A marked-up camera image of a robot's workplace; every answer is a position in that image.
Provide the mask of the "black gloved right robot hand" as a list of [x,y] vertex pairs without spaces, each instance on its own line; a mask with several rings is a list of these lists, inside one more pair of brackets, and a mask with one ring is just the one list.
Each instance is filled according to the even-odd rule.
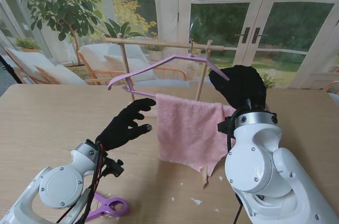
[[209,78],[215,89],[222,94],[228,104],[235,109],[249,106],[264,110],[266,106],[266,87],[257,70],[251,66],[234,65],[220,70],[229,80],[225,80],[214,70]]

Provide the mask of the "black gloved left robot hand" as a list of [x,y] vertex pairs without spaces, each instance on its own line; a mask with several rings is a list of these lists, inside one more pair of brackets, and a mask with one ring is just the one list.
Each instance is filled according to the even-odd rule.
[[150,124],[139,125],[136,120],[143,120],[145,116],[141,111],[150,111],[155,105],[156,101],[150,98],[133,101],[112,119],[95,141],[102,145],[103,150],[109,151],[150,132],[152,130]]

